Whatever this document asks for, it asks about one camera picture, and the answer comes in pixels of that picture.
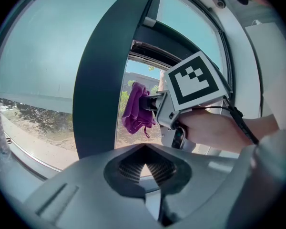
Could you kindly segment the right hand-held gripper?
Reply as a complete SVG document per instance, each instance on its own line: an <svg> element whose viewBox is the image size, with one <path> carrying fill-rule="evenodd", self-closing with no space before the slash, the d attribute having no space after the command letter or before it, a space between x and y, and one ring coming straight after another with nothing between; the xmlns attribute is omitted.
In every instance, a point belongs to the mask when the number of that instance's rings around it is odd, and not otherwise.
<svg viewBox="0 0 286 229"><path fill-rule="evenodd" d="M224 97L229 97L230 87L218 67L203 52L181 61L164 76L167 89L140 97L139 108L156 111L163 146L193 150L196 145L188 141L178 117L194 108L223 101Z"/></svg>

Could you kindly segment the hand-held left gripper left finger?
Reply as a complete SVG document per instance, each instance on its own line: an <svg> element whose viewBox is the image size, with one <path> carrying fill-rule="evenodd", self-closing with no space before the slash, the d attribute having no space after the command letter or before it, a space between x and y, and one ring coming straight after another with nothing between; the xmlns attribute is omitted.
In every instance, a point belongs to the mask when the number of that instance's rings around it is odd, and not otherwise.
<svg viewBox="0 0 286 229"><path fill-rule="evenodd" d="M30 195L24 220L33 229L163 229L139 184L160 149L138 144L80 159Z"/></svg>

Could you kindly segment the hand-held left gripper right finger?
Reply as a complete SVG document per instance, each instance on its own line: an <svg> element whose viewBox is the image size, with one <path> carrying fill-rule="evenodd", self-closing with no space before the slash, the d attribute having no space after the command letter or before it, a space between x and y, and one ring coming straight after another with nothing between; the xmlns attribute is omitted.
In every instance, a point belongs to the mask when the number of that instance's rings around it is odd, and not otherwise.
<svg viewBox="0 0 286 229"><path fill-rule="evenodd" d="M187 153L146 144L148 157L170 171L161 185L158 220L146 226L228 226L244 185L244 154L238 157Z"/></svg>

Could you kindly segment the purple cloth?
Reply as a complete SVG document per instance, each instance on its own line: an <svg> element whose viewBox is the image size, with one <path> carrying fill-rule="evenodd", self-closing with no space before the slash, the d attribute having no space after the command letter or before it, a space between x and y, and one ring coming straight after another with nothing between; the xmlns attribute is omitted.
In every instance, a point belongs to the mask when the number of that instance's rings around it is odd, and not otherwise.
<svg viewBox="0 0 286 229"><path fill-rule="evenodd" d="M152 111L140 107L140 99L149 96L149 94L150 92L143 84L134 82L122 115L122 124L128 133L134 135L144 127L143 131L148 139L150 136L147 133L147 128L152 128L156 122Z"/></svg>

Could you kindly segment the clear window glass pane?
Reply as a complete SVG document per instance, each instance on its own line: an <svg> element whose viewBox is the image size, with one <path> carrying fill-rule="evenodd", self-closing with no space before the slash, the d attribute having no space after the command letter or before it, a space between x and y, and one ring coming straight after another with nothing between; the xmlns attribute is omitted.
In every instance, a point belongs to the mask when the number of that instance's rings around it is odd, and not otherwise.
<svg viewBox="0 0 286 229"><path fill-rule="evenodd" d="M160 68L155 67L155 70L149 71L148 66L145 63L136 62L132 60L127 61L127 65L125 68L125 72L138 73L145 76L149 76L155 79L160 80ZM117 117L117 125L116 125L116 137L115 137L115 148L122 148L125 146L130 146L138 143L161 143L161 132L160 126L158 124L154 125L152 128L147 129L147 133L150 138L148 139L143 131L143 127L134 135L127 132L126 128L122 124L122 116Z"/></svg>

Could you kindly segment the person's right forearm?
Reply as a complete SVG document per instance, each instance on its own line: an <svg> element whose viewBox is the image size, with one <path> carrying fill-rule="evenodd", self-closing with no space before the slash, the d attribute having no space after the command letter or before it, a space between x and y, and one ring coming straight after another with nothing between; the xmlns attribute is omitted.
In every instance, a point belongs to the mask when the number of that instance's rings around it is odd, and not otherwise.
<svg viewBox="0 0 286 229"><path fill-rule="evenodd" d="M271 135L279 130L277 121L273 114L257 119L243 119L247 127L258 141L263 137Z"/></svg>

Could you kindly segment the person's right hand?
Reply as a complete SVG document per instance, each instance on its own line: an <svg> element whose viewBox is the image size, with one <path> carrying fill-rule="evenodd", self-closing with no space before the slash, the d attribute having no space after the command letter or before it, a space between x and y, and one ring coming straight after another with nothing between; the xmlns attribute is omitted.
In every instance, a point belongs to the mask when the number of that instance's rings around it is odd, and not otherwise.
<svg viewBox="0 0 286 229"><path fill-rule="evenodd" d="M178 120L186 126L188 140L194 143L234 153L252 144L228 116L198 109L180 114Z"/></svg>

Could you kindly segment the dark grey building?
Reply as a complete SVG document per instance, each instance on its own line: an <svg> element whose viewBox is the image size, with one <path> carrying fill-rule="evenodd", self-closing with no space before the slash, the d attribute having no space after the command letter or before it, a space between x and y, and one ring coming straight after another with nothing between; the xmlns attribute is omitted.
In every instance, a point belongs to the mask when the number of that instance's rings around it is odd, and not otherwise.
<svg viewBox="0 0 286 229"><path fill-rule="evenodd" d="M134 82L143 84L148 91L151 91L154 86L159 85L158 79L138 73L125 72L122 83L122 92L127 92L129 94Z"/></svg>

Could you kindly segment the pollarded tree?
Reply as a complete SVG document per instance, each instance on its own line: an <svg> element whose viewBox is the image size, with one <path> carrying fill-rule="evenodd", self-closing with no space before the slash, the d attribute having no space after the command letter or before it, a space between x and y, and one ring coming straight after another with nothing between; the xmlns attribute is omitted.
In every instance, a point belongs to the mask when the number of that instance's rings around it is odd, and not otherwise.
<svg viewBox="0 0 286 229"><path fill-rule="evenodd" d="M155 67L154 66L148 66L148 70L149 71L153 71L155 70ZM165 87L165 78L164 78L164 73L165 73L165 70L160 70L160 80L159 80L159 86L158 86L158 91L163 91L164 90L164 87Z"/></svg>

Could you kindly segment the white window sill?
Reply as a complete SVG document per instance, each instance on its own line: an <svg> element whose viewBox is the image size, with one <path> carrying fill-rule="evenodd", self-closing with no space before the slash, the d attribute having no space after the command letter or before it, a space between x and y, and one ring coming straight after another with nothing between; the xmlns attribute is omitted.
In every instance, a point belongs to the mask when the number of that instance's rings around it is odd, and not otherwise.
<svg viewBox="0 0 286 229"><path fill-rule="evenodd" d="M35 158L10 138L0 150L0 189L20 201L26 200L60 170Z"/></svg>

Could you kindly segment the half frosted window pane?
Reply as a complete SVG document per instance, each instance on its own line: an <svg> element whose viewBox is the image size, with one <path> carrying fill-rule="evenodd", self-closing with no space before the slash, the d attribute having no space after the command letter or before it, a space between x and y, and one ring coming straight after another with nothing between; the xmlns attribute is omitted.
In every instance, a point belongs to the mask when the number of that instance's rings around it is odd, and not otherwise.
<svg viewBox="0 0 286 229"><path fill-rule="evenodd" d="M76 74L88 39L116 1L30 1L0 51L4 131L29 158L55 170L79 159L72 123Z"/></svg>

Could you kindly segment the black window frame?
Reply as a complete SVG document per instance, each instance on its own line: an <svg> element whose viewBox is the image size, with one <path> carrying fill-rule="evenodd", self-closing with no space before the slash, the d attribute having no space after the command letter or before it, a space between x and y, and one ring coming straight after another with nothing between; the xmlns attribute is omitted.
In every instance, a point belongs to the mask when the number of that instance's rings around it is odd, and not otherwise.
<svg viewBox="0 0 286 229"><path fill-rule="evenodd" d="M205 13L223 45L221 56L234 87L232 55L225 33L199 0L185 0ZM83 51L73 95L73 129L79 158L114 149L124 72L129 56L156 60L171 67L200 47L157 21L160 0L116 0L104 15Z"/></svg>

